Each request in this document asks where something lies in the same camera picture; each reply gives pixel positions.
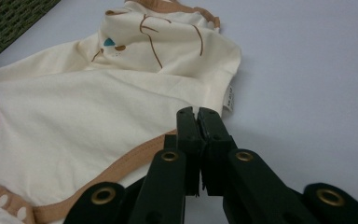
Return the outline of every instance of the black clamp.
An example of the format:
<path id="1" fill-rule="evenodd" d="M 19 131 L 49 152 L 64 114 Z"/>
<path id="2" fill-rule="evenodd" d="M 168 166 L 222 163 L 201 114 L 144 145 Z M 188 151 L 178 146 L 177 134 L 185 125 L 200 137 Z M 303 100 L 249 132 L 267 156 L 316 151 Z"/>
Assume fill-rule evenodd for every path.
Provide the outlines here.
<path id="1" fill-rule="evenodd" d="M 341 189 L 313 184 L 300 194 L 287 188 L 253 151 L 238 149 L 219 115 L 191 107 L 177 113 L 177 135 L 167 135 L 147 176 L 123 189 L 102 183 L 77 201 L 73 223 L 181 224 L 185 196 L 223 196 L 230 224 L 358 223 L 358 202 Z"/>

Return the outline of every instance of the cream cotton fabric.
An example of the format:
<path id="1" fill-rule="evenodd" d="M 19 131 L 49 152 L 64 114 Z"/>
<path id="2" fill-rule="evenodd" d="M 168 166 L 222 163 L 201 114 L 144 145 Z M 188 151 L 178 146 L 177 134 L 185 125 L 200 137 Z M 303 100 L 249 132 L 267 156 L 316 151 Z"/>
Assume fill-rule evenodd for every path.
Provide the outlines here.
<path id="1" fill-rule="evenodd" d="M 221 112 L 241 52 L 218 28 L 202 8 L 127 1 L 105 12 L 98 34 L 0 68 L 0 187 L 30 206 L 59 203 L 174 130 L 177 110 Z M 0 223 L 32 223 L 32 208 L 9 214 L 3 194 Z"/>

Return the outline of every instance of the blue triangle print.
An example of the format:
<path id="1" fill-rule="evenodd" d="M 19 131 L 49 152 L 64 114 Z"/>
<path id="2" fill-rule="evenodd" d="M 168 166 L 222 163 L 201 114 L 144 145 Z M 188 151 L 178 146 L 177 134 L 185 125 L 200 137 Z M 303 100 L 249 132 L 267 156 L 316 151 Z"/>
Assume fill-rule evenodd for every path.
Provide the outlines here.
<path id="1" fill-rule="evenodd" d="M 104 46 L 114 46 L 116 43 L 115 43 L 115 41 L 113 41 L 111 38 L 107 38 L 106 40 L 105 40 L 105 42 L 103 42 L 103 45 Z"/>

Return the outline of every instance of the white table surface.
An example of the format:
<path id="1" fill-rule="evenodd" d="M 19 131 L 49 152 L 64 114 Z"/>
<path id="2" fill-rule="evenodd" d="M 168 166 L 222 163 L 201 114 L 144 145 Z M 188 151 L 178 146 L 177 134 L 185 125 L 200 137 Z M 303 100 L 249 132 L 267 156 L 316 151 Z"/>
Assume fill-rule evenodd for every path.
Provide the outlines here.
<path id="1" fill-rule="evenodd" d="M 182 0 L 205 7 L 242 49 L 234 112 L 239 147 L 292 189 L 324 182 L 358 200 L 358 1 Z M 123 1 L 61 0 L 0 55 L 0 66 L 94 34 Z M 221 198 L 187 198 L 186 223 L 227 223 Z"/>

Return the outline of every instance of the snap button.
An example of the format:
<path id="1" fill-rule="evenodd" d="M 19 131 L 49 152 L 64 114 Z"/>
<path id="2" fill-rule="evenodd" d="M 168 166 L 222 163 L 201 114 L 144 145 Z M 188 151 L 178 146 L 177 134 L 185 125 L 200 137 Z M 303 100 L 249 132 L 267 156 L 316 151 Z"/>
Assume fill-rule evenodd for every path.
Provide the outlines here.
<path id="1" fill-rule="evenodd" d="M 27 208 L 26 207 L 22 207 L 19 209 L 19 211 L 17 212 L 17 218 L 19 220 L 24 220 L 27 217 Z"/>
<path id="2" fill-rule="evenodd" d="M 7 199 L 8 199 L 8 196 L 6 194 L 4 194 L 0 197 L 0 207 L 5 206 L 5 204 L 7 203 Z"/>

